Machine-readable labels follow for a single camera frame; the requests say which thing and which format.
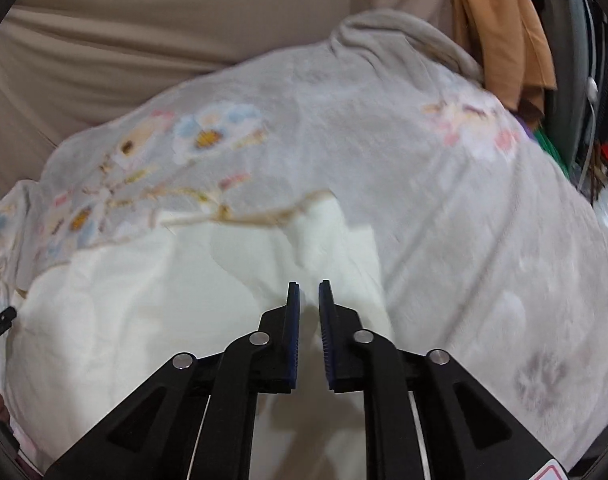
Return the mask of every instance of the white sticker with pink border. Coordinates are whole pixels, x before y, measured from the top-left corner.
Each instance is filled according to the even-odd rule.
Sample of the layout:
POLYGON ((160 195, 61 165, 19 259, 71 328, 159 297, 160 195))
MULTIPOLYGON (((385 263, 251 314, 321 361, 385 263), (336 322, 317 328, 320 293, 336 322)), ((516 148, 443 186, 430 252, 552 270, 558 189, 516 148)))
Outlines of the white sticker with pink border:
POLYGON ((557 460, 549 460, 530 480, 568 480, 557 460))

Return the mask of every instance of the fleece blanket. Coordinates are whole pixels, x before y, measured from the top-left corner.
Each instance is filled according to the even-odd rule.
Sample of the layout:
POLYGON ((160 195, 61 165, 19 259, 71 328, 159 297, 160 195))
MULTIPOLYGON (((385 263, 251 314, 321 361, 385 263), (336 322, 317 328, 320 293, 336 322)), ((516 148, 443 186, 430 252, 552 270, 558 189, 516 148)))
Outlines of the fleece blanket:
MULTIPOLYGON (((373 228, 395 343, 452 352, 572 466, 608 423, 608 234, 480 80, 439 31, 381 10, 181 84, 64 142, 2 200, 0 306, 161 212, 231 219, 329 189, 373 228)), ((2 389, 30 359, 13 341, 2 389)))

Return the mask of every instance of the beige fabric backdrop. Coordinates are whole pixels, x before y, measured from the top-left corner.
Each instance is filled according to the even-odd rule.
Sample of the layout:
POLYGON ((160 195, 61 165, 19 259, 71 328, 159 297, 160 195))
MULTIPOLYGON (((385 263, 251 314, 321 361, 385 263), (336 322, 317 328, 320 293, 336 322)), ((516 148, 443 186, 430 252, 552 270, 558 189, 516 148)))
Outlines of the beige fabric backdrop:
POLYGON ((450 32, 450 0, 18 0, 0 26, 0 196, 71 134, 373 7, 450 32))

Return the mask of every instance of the orange cloth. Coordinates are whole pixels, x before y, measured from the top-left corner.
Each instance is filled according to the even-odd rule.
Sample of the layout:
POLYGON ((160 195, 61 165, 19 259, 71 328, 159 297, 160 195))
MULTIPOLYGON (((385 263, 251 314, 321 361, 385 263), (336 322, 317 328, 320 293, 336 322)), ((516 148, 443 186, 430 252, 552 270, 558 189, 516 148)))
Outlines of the orange cloth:
POLYGON ((531 0, 454 0, 455 41, 484 67, 484 86, 536 127, 555 69, 531 0))

